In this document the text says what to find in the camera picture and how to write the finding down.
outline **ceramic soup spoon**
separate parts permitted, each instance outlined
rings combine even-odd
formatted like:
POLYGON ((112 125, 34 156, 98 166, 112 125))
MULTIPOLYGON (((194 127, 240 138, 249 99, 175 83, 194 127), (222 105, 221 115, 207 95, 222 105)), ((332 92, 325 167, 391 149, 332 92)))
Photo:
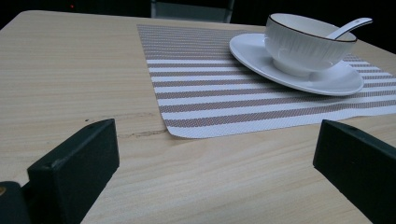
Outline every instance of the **ceramic soup spoon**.
POLYGON ((373 20, 370 18, 359 18, 356 19, 354 21, 350 21, 349 23, 343 25, 342 27, 340 27, 338 30, 332 32, 331 34, 327 35, 326 38, 329 39, 337 39, 338 37, 340 37, 341 35, 343 35, 346 32, 349 32, 353 29, 356 29, 358 27, 361 27, 365 24, 369 24, 372 23, 373 20))

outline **dark background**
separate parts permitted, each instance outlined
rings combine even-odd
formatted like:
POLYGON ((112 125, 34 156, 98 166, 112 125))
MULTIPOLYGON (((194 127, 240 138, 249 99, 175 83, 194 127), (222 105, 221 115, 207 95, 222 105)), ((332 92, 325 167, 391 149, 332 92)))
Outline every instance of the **dark background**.
MULTIPOLYGON (((209 7, 228 5, 228 0, 162 1, 209 7)), ((0 29, 20 12, 32 9, 149 18, 150 0, 6 0, 0 6, 0 29)), ((396 53, 396 12, 384 0, 234 0, 231 23, 265 25, 268 15, 276 12, 303 15, 337 26, 370 17, 373 23, 352 33, 358 39, 396 53)))

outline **wooden table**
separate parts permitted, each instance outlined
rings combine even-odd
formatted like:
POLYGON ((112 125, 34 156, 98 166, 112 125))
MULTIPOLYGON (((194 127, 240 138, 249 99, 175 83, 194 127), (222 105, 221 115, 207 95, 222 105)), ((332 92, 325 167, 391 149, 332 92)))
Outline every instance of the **wooden table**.
MULTIPOLYGON (((319 124, 208 139, 163 124, 137 24, 264 27, 22 12, 0 31, 0 176, 24 185, 34 161, 89 123, 114 118, 120 168, 84 223, 369 223, 312 165, 319 124)), ((396 56, 354 54, 396 74, 396 56)), ((343 120, 396 146, 396 114, 343 120)))

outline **plate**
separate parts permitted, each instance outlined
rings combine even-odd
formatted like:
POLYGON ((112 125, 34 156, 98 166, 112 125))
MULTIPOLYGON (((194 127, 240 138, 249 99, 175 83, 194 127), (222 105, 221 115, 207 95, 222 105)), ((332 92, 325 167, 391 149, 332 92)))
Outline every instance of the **plate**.
POLYGON ((343 61, 307 77, 296 77, 278 70, 265 49, 264 38, 264 34, 237 35, 230 41, 231 53, 240 63, 257 74, 299 91, 344 96, 354 94, 363 88, 361 75, 343 61))

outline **bowl rim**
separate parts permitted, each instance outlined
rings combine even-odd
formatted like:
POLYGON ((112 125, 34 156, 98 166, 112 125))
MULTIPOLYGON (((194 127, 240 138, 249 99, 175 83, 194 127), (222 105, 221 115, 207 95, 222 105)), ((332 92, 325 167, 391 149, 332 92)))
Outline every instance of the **bowl rim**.
POLYGON ((288 25, 285 25, 285 24, 283 24, 283 23, 281 23, 281 22, 279 22, 279 21, 276 21, 276 20, 273 18, 273 16, 275 16, 275 15, 287 15, 287 16, 293 16, 293 17, 301 17, 301 18, 306 18, 306 19, 312 20, 312 21, 319 21, 319 22, 326 23, 326 24, 329 24, 329 25, 332 25, 332 24, 327 23, 327 22, 325 22, 325 21, 320 21, 320 20, 316 20, 316 19, 313 19, 313 18, 309 18, 309 17, 305 17, 305 16, 300 16, 300 15, 296 15, 296 14, 289 14, 289 13, 273 13, 273 14, 269 15, 268 19, 270 19, 271 21, 273 21, 273 22, 275 22, 275 23, 277 23, 277 24, 279 24, 279 25, 281 25, 281 26, 283 26, 283 27, 286 27, 286 28, 288 28, 288 29, 291 29, 291 30, 293 30, 293 31, 295 31, 295 32, 304 34, 304 35, 310 35, 310 36, 313 36, 313 37, 316 37, 316 38, 325 39, 325 40, 330 40, 330 41, 334 41, 334 42, 353 43, 353 42, 357 42, 357 41, 358 41, 358 38, 357 38, 355 35, 353 35, 352 33, 350 33, 350 34, 353 35, 353 37, 354 37, 353 40, 330 39, 330 38, 327 38, 327 37, 325 37, 325 36, 312 35, 312 34, 309 34, 309 33, 304 32, 304 31, 300 31, 300 30, 291 28, 291 27, 289 27, 288 25))

